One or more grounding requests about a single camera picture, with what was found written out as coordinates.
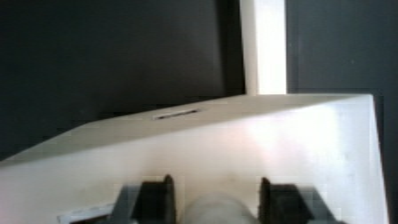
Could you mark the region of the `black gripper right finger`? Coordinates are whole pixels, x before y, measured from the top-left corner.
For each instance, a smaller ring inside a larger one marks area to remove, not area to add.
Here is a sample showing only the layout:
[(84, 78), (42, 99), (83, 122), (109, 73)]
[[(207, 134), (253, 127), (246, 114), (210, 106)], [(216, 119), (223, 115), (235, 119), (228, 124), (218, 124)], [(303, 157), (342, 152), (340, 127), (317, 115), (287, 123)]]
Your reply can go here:
[(333, 213), (317, 189), (273, 184), (264, 178), (258, 219), (262, 224), (333, 224)]

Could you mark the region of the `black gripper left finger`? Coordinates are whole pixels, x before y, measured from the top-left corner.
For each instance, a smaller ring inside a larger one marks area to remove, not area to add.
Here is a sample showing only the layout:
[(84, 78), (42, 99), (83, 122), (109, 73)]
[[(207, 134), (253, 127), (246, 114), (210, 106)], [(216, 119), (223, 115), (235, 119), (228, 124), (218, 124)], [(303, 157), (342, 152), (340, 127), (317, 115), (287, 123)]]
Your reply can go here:
[(177, 224), (175, 180), (146, 181), (122, 189), (115, 206), (115, 224)]

